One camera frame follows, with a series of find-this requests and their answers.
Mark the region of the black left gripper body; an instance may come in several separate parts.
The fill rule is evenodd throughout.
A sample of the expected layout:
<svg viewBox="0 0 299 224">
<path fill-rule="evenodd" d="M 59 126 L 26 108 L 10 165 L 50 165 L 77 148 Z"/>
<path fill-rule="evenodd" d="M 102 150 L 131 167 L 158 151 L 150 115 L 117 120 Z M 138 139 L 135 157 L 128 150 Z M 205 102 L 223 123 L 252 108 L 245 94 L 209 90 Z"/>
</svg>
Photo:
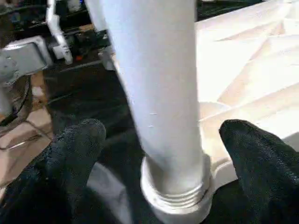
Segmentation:
<svg viewBox="0 0 299 224">
<path fill-rule="evenodd" d="M 68 34 L 67 41 L 75 62 L 81 61 L 90 51 L 105 46 L 105 31 L 78 31 Z"/>
</svg>

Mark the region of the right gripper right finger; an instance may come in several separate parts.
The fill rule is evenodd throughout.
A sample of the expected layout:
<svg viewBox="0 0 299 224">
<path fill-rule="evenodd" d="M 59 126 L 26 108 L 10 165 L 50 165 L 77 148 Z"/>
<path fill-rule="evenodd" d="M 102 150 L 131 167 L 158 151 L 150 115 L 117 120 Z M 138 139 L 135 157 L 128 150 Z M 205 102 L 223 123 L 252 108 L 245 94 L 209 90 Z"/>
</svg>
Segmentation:
<svg viewBox="0 0 299 224">
<path fill-rule="evenodd" d="M 299 153 L 278 136 L 246 120 L 225 120 L 219 134 L 249 201 L 248 221 L 297 224 Z"/>
</svg>

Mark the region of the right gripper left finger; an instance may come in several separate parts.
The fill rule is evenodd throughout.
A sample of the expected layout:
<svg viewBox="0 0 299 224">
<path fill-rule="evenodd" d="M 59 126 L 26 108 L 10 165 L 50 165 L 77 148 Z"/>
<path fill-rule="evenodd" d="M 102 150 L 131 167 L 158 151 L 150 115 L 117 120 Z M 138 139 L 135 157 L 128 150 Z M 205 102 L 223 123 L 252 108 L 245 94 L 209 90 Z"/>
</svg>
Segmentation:
<svg viewBox="0 0 299 224">
<path fill-rule="evenodd" d="M 105 138 L 96 119 L 56 136 L 14 181 L 14 223 L 71 224 Z"/>
</svg>

